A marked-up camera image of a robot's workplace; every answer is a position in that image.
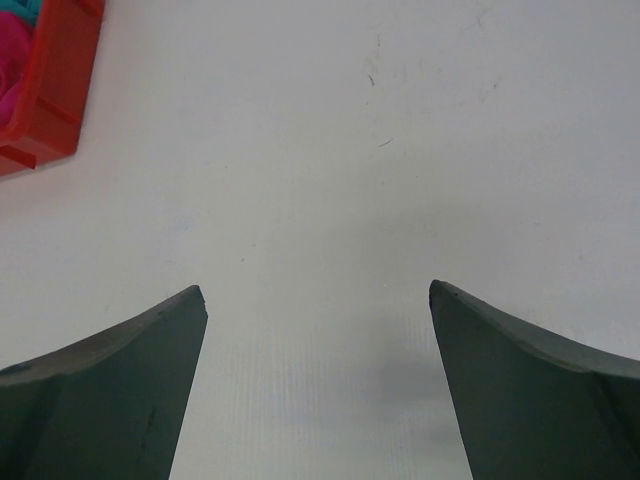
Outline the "teal t shirt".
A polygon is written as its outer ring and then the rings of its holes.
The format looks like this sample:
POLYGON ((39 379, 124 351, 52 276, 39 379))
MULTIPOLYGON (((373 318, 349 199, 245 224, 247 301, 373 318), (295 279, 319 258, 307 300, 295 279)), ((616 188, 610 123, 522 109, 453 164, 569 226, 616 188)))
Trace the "teal t shirt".
POLYGON ((35 26, 41 4, 41 0, 0 0, 0 11, 9 12, 30 26, 35 26))

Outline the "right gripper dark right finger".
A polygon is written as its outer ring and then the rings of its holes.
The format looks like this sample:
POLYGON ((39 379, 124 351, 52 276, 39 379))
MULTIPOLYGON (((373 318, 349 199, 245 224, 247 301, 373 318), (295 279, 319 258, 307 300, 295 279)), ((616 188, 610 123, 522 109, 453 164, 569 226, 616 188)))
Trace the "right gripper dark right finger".
POLYGON ((636 479, 639 363, 439 280, 435 336, 475 479, 636 479))

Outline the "red plastic bin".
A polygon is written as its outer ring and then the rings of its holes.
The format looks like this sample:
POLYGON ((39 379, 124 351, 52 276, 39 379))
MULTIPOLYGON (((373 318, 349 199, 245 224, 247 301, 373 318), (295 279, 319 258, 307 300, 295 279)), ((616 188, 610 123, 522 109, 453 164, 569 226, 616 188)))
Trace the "red plastic bin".
POLYGON ((88 98, 103 1, 44 1, 12 119, 1 128, 1 174, 73 155, 88 98))

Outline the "pink t shirt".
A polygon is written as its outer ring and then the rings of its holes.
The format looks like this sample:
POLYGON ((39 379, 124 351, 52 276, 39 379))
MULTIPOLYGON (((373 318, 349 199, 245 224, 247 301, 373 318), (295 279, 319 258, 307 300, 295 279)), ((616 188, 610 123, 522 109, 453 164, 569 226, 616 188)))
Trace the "pink t shirt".
POLYGON ((29 58, 32 28, 9 11, 1 12, 1 126, 13 115, 29 58))

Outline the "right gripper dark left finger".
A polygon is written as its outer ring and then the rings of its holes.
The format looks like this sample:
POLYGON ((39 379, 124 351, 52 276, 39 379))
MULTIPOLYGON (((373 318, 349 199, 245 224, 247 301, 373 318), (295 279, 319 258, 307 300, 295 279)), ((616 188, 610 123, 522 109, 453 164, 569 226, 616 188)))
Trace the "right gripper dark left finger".
POLYGON ((2 478, 168 478, 207 319, 193 285, 2 369, 2 478))

